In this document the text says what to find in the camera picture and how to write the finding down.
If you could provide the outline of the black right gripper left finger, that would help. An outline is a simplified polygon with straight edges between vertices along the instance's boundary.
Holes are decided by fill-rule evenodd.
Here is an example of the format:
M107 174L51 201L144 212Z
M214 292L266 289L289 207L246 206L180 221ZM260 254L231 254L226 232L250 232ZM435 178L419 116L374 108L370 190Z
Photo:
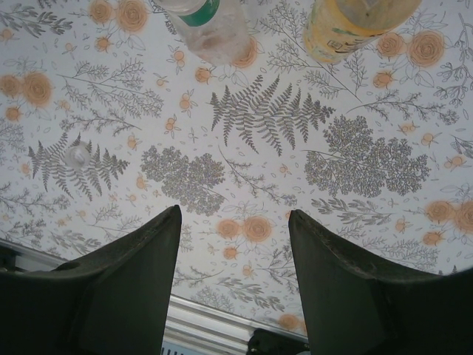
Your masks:
M1 273L3 354L159 354L180 243L172 206L52 271Z

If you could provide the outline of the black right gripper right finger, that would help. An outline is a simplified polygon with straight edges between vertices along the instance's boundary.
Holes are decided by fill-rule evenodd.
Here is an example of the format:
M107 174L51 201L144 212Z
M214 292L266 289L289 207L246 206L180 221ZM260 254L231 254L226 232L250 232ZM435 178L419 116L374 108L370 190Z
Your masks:
M313 354L470 354L472 270L431 274L345 240L303 211L290 243Z

